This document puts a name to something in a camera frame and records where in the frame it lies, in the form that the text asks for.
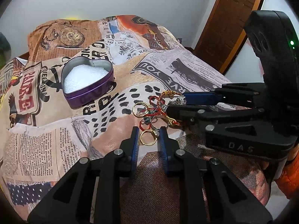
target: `door frame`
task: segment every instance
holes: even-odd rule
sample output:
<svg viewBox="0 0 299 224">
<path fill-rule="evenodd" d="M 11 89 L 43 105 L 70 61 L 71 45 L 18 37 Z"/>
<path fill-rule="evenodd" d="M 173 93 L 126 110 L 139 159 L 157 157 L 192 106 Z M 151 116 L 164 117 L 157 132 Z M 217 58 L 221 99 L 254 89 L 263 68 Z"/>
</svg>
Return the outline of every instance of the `door frame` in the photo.
<svg viewBox="0 0 299 224">
<path fill-rule="evenodd" d="M 213 9 L 212 9 L 212 11 L 210 13 L 210 16 L 209 16 L 208 20 L 207 20 L 207 23 L 204 26 L 204 29 L 203 29 L 203 31 L 201 33 L 201 36 L 200 36 L 200 38 L 199 38 L 199 40 L 198 40 L 198 42 L 197 42 L 197 44 L 195 46 L 195 49 L 194 49 L 195 53 L 197 52 L 197 50 L 199 49 L 199 47 L 200 47 L 200 45 L 201 45 L 201 43 L 203 41 L 204 35 L 206 34 L 207 29 L 208 29 L 208 27 L 209 27 L 209 25 L 210 25 L 210 23 L 212 21 L 212 18 L 214 16 L 215 12 L 216 12 L 216 9 L 217 9 L 218 5 L 219 5 L 219 1 L 220 0 L 216 0 L 215 1 Z M 263 2 L 264 2 L 264 0 L 255 0 L 255 3 L 253 5 L 252 10 L 260 10 Z M 224 74 L 224 72 L 226 72 L 229 69 L 229 67 L 231 66 L 231 64 L 234 62 L 235 58 L 239 54 L 239 52 L 240 52 L 241 48 L 243 47 L 244 43 L 246 42 L 246 40 L 247 40 L 246 33 L 245 33 L 244 30 L 242 30 L 242 32 L 241 32 L 241 34 L 240 34 L 237 42 L 235 43 L 235 45 L 232 48 L 230 54 L 228 55 L 228 57 L 226 58 L 225 62 L 221 66 L 221 68 L 219 70 L 220 73 Z"/>
</svg>

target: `purple heart-shaped box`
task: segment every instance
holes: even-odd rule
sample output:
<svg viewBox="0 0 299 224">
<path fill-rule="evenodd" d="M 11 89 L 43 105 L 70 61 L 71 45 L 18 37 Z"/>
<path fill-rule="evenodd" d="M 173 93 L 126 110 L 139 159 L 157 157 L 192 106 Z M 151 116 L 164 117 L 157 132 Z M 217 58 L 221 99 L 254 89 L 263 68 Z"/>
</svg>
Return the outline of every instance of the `purple heart-shaped box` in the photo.
<svg viewBox="0 0 299 224">
<path fill-rule="evenodd" d="M 64 91 L 64 80 L 66 76 L 70 73 L 70 71 L 78 65 L 90 65 L 94 67 L 102 67 L 108 74 L 104 76 L 102 79 L 96 81 L 95 83 L 79 89 L 77 91 L 71 93 L 65 93 Z M 62 91 L 65 96 L 65 99 L 68 101 L 68 104 L 71 108 L 79 108 L 82 105 L 89 103 L 92 100 L 103 96 L 112 86 L 114 82 L 113 76 L 113 65 L 108 60 L 91 60 L 84 56 L 78 56 L 75 58 L 70 59 L 62 69 L 61 72 L 61 84 L 62 84 Z"/>
</svg>

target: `white wall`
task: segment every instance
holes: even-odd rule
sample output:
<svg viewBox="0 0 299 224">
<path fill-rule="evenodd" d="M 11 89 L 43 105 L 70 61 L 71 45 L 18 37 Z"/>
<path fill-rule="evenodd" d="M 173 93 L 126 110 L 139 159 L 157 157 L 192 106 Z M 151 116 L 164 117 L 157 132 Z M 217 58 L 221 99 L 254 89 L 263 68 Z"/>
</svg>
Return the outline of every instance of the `white wall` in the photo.
<svg viewBox="0 0 299 224">
<path fill-rule="evenodd" d="M 264 0 L 262 10 L 275 10 L 286 13 L 292 21 L 297 35 L 299 35 L 299 20 L 286 0 Z M 255 56 L 252 47 L 245 43 L 225 76 L 234 83 L 263 82 L 259 70 L 259 61 L 260 59 Z"/>
<path fill-rule="evenodd" d="M 28 51 L 27 35 L 49 20 L 134 14 L 165 26 L 176 38 L 183 38 L 184 46 L 191 47 L 205 4 L 205 0 L 12 0 L 0 18 L 0 32 L 15 57 Z"/>
<path fill-rule="evenodd" d="M 204 8 L 205 8 L 204 10 L 205 11 L 204 11 L 203 16 L 199 20 L 198 30 L 196 32 L 194 41 L 192 43 L 192 48 L 193 49 L 195 49 L 195 46 L 197 45 L 197 42 L 198 42 L 198 40 L 199 40 L 199 38 L 201 36 L 202 31 L 204 30 L 204 27 L 205 27 L 205 25 L 207 23 L 207 20 L 208 20 L 208 18 L 210 16 L 210 13 L 211 13 L 211 11 L 213 9 L 213 6 L 214 6 L 216 0 L 206 0 L 206 1 L 207 1 L 207 3 L 204 4 Z"/>
</svg>

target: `wooden door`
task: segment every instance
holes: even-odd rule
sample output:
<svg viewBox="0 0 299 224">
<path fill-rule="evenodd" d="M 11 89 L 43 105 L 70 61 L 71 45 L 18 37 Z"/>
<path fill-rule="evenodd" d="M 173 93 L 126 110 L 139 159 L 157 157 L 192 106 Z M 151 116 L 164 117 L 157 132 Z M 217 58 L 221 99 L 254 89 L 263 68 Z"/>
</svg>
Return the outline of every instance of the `wooden door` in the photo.
<svg viewBox="0 0 299 224">
<path fill-rule="evenodd" d="M 220 70 L 242 33 L 256 0 L 216 0 L 194 54 Z"/>
</svg>

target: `white foam padding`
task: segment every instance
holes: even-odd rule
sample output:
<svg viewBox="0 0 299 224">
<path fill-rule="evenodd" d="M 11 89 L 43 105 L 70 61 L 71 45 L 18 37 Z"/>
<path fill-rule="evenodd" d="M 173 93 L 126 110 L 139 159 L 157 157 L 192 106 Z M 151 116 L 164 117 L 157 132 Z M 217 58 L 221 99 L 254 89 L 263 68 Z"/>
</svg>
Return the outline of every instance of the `white foam padding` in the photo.
<svg viewBox="0 0 299 224">
<path fill-rule="evenodd" d="M 93 67 L 90 65 L 75 66 L 64 80 L 64 92 L 72 93 L 87 87 L 102 79 L 107 74 L 108 71 L 102 67 Z"/>
</svg>

